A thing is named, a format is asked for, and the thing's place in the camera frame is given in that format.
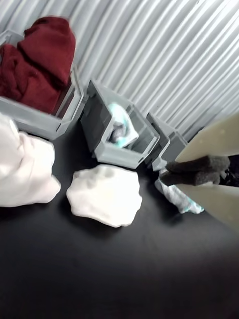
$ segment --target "corrugated metal wall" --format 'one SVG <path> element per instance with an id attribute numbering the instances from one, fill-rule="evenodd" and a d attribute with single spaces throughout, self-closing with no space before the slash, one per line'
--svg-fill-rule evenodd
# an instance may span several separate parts
<path id="1" fill-rule="evenodd" d="M 190 138 L 238 110 L 238 0 L 1 0 L 0 31 L 67 17 L 95 77 Z"/>

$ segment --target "red towel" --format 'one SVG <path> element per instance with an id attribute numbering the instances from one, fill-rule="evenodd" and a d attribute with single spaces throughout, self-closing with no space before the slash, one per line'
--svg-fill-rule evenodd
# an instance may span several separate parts
<path id="1" fill-rule="evenodd" d="M 46 77 L 28 64 L 14 46 L 5 44 L 1 55 L 0 95 L 51 113 L 61 90 L 50 85 Z"/>
<path id="2" fill-rule="evenodd" d="M 63 18 L 37 20 L 18 49 L 1 48 L 0 95 L 52 113 L 67 85 L 75 38 Z"/>
<path id="3" fill-rule="evenodd" d="M 48 16 L 38 19 L 30 29 L 25 30 L 25 39 L 17 47 L 40 70 L 50 73 L 57 83 L 67 85 L 75 45 L 68 21 Z"/>

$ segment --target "white cloth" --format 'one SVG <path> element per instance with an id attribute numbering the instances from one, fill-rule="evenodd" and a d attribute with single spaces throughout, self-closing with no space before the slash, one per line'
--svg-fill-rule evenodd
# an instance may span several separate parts
<path id="1" fill-rule="evenodd" d="M 177 186 L 166 186 L 158 178 L 154 183 L 155 187 L 161 194 L 163 194 L 170 203 L 174 204 L 180 214 L 191 212 L 193 214 L 200 214 L 204 209 L 185 195 Z"/>
<path id="2" fill-rule="evenodd" d="M 61 188 L 51 174 L 54 160 L 51 143 L 19 133 L 0 113 L 0 206 L 50 202 Z"/>
<path id="3" fill-rule="evenodd" d="M 136 172 L 99 165 L 73 175 L 67 198 L 76 216 L 96 219 L 112 227 L 128 226 L 140 209 Z"/>
<path id="4" fill-rule="evenodd" d="M 138 139 L 138 133 L 134 129 L 131 119 L 126 110 L 117 103 L 109 104 L 108 109 L 112 115 L 114 122 L 123 125 L 123 131 L 125 131 L 125 134 L 123 136 L 118 136 L 117 141 L 115 141 L 114 144 L 119 148 L 124 148 L 129 144 L 135 142 Z"/>

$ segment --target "gray plastic bin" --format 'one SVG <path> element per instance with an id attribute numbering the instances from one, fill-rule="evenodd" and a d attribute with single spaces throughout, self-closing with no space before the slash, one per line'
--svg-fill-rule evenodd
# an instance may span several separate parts
<path id="1" fill-rule="evenodd" d="M 89 98 L 81 123 L 90 152 L 95 154 L 99 162 L 136 168 L 153 150 L 159 139 L 158 133 L 132 102 L 102 84 L 91 81 L 87 93 Z M 118 148 L 107 142 L 114 124 L 108 105 L 113 102 L 124 107 L 139 134 L 139 138 L 127 148 Z"/>
<path id="2" fill-rule="evenodd" d="M 0 45 L 10 43 L 16 46 L 22 39 L 23 36 L 7 30 L 0 34 Z M 4 97 L 0 97 L 0 112 L 14 119 L 19 130 L 54 140 L 66 132 L 76 115 L 80 116 L 84 107 L 82 99 L 83 89 L 77 69 L 72 65 L 69 84 L 58 100 L 60 106 L 55 116 Z"/>
<path id="3" fill-rule="evenodd" d="M 148 113 L 146 118 L 160 135 L 160 140 L 145 160 L 146 164 L 157 171 L 164 168 L 166 162 L 175 160 L 187 145 L 187 141 L 177 130 L 152 114 Z"/>

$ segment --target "black mat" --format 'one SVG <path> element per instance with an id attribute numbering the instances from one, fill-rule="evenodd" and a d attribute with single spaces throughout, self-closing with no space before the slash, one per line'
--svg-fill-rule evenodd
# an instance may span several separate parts
<path id="1" fill-rule="evenodd" d="M 238 319 L 239 236 L 177 214 L 139 171 L 141 210 L 114 229 L 71 215 L 66 190 L 94 167 L 81 127 L 55 141 L 61 192 L 0 209 L 0 319 Z"/>

